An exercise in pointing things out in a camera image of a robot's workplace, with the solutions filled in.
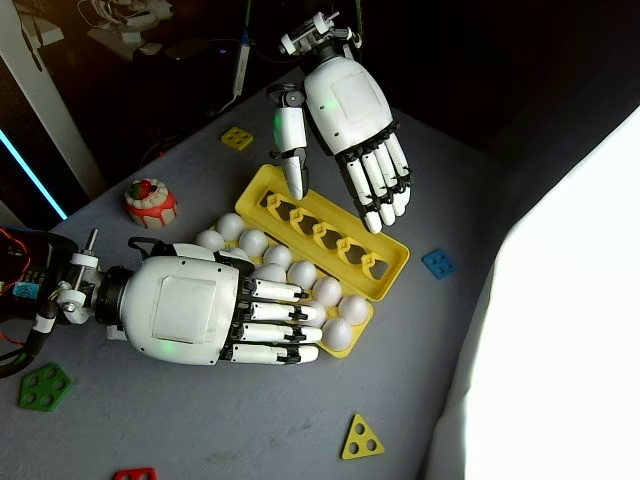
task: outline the blue light strip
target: blue light strip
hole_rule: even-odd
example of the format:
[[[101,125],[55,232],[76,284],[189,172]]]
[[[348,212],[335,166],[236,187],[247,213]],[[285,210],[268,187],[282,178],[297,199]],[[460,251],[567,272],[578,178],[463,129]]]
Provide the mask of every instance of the blue light strip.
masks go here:
[[[22,167],[22,169],[24,170],[24,173],[26,173],[27,176],[33,182],[33,184],[36,187],[38,187],[38,190],[40,190],[40,193],[42,193],[44,198],[47,199],[47,202],[49,202],[49,204],[53,207],[56,213],[60,215],[60,218],[63,220],[66,220],[67,215],[62,211],[62,209],[60,208],[60,205],[56,203],[56,201],[53,199],[51,194],[47,191],[44,185],[42,185],[42,182],[38,180],[38,177],[36,177],[35,173],[33,173],[33,170],[29,168],[29,165],[27,165],[27,162],[25,162],[24,159],[20,156],[20,154],[15,149],[15,147],[11,144],[11,142],[9,141],[7,136],[4,134],[2,129],[0,129],[0,140],[2,141],[2,143],[4,143],[4,146],[7,147],[7,150],[11,152],[11,155],[13,155],[13,158],[16,159],[16,162],[18,162],[18,164]]]

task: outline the blue square block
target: blue square block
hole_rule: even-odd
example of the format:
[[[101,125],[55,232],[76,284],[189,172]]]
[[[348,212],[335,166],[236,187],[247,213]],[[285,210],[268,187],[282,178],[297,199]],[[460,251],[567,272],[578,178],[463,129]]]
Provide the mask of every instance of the blue square block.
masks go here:
[[[441,248],[437,248],[422,257],[422,263],[424,263],[425,267],[427,267],[438,280],[442,280],[444,277],[456,271],[456,266],[453,264],[453,261]]]

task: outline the tabletop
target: tabletop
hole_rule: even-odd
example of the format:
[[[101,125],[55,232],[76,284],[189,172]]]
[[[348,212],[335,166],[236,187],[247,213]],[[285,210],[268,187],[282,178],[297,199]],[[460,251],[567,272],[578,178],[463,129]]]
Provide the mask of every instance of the tabletop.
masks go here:
[[[287,81],[300,78],[293,71]],[[481,247],[481,201],[490,162],[454,139],[394,111],[398,137],[415,175],[404,217],[386,233],[411,258],[380,302],[352,353],[321,352],[300,366],[214,367],[164,363],[126,342],[108,341],[90,321],[59,326],[35,369],[55,362],[73,388],[53,413],[17,407],[20,376],[0,383],[0,478],[110,479],[123,468],[155,467],[158,478],[413,478],[428,448],[451,375],[492,256]],[[273,105],[258,94],[219,117],[130,179],[113,187],[55,233],[84,245],[98,227],[104,269],[134,269],[130,236],[191,241],[270,162]],[[219,137],[231,126],[254,135],[236,152]],[[309,134],[311,188],[355,212],[338,166]],[[181,215],[166,228],[144,230],[123,208],[127,182],[159,178],[174,192]],[[421,257],[443,248],[457,271],[436,280]],[[3,325],[25,331],[24,321]],[[355,413],[385,447],[383,455],[343,461]]]

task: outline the yellow egg carton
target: yellow egg carton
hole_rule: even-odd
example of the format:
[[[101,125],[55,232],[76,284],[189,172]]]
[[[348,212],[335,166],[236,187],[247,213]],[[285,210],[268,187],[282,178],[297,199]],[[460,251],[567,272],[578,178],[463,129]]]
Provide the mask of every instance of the yellow egg carton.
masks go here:
[[[287,246],[294,261],[309,260],[318,270],[340,281],[342,294],[360,295],[368,300],[384,298],[409,260],[409,249],[383,234],[369,233],[359,218],[309,190],[302,200],[292,200],[282,170],[263,165],[236,202],[236,212],[247,227],[258,228],[269,237],[269,245]],[[237,242],[227,242],[227,248]],[[262,264],[262,258],[252,258]],[[373,317],[373,306],[360,325],[352,326],[353,340],[345,350],[318,345],[337,358],[353,349]],[[338,317],[337,307],[327,310],[327,318]]]

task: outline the green pentagon block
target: green pentagon block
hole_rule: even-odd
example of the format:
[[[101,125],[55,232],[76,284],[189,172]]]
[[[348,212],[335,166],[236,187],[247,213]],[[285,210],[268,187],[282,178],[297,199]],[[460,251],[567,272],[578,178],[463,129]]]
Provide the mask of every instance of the green pentagon block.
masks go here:
[[[71,379],[55,363],[22,377],[18,406],[28,410],[52,412],[71,390]]]

